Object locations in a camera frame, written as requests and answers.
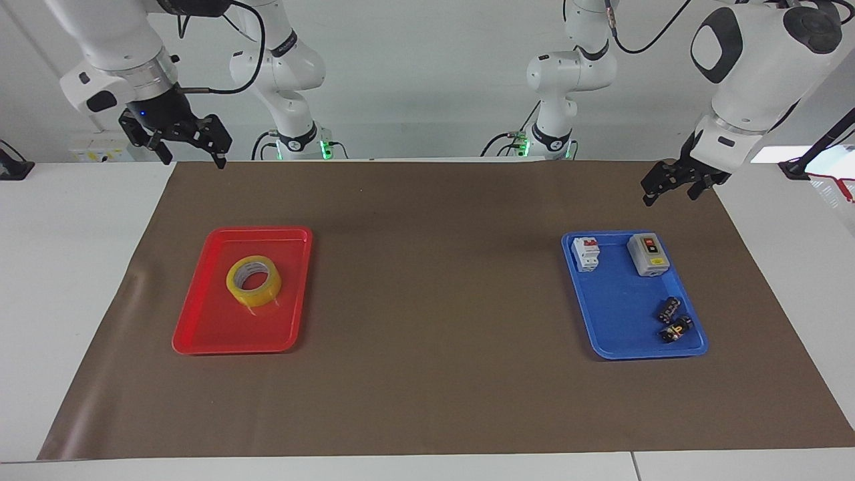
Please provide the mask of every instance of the brown mat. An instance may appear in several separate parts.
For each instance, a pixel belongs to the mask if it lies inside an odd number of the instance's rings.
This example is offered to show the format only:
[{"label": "brown mat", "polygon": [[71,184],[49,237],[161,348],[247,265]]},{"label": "brown mat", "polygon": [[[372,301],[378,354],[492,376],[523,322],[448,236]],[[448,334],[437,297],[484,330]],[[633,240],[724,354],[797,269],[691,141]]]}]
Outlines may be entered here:
[{"label": "brown mat", "polygon": [[[649,168],[183,163],[39,459],[855,445],[716,195],[645,208]],[[208,232],[298,224],[316,241],[296,348],[173,352]],[[597,357],[559,243],[589,229],[661,235],[705,356]]]}]

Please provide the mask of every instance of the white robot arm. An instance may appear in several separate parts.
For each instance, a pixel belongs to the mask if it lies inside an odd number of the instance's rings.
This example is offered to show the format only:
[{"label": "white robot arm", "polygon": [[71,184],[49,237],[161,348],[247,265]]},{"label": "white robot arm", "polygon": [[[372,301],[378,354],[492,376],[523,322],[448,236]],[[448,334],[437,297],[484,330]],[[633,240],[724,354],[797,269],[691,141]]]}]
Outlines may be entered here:
[{"label": "white robot arm", "polygon": [[569,95],[605,88],[617,75],[604,1],[572,0],[566,16],[564,31],[575,49],[537,56],[528,64],[528,85],[540,96],[538,117],[526,130],[528,155],[565,157],[576,115]]},{"label": "white robot arm", "polygon": [[126,106],[119,123],[135,145],[164,163],[172,154],[164,140],[208,152],[219,168],[231,147],[219,117],[193,115],[178,84],[175,62],[147,20],[150,12],[221,16],[232,0],[45,0],[83,50],[84,61],[61,79],[69,102],[87,115]]},{"label": "white robot arm", "polygon": [[692,183],[694,200],[724,183],[765,134],[831,73],[840,52],[840,14],[828,0],[814,7],[775,3],[721,7],[692,42],[695,66],[719,85],[709,110],[672,164],[657,163],[641,182],[645,203]]},{"label": "white robot arm", "polygon": [[[280,155],[286,159],[330,157],[330,133],[318,125],[309,104],[298,92],[321,86],[327,70],[318,53],[303,43],[291,28],[282,0],[247,0],[264,19],[266,44],[263,67],[250,88],[270,110],[276,125]],[[255,17],[241,12],[248,37],[258,41]],[[238,52],[232,57],[232,77],[245,83],[257,65],[258,52]]]}]

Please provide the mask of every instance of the tape roll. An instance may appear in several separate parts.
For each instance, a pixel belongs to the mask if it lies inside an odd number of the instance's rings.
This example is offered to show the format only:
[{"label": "tape roll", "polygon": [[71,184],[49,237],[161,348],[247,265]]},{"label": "tape roll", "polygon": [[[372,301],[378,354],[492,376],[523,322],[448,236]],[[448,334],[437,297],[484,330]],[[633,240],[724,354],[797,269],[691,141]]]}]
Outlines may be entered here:
[{"label": "tape roll", "polygon": [[[264,283],[251,290],[244,289],[246,280],[253,274],[259,273],[267,274]],[[234,299],[244,306],[260,307],[269,304],[279,295],[279,291],[282,289],[282,277],[269,258],[250,256],[239,260],[228,271],[226,287]]]}]

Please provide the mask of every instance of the white table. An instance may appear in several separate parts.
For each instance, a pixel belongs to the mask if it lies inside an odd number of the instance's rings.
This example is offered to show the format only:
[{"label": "white table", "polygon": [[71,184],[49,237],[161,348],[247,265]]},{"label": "white table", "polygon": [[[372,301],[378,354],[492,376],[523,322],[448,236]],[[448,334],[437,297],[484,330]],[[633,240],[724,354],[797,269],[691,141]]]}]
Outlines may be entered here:
[{"label": "white table", "polygon": [[[171,172],[155,163],[40,164],[24,182],[0,183],[0,460],[37,455]],[[748,166],[717,190],[855,425],[855,316],[847,304],[855,285],[855,239],[809,183],[786,181],[775,166]],[[252,473],[299,480],[630,481],[636,469],[644,481],[851,481],[855,449],[116,460],[2,465],[0,479],[234,479]]]}]

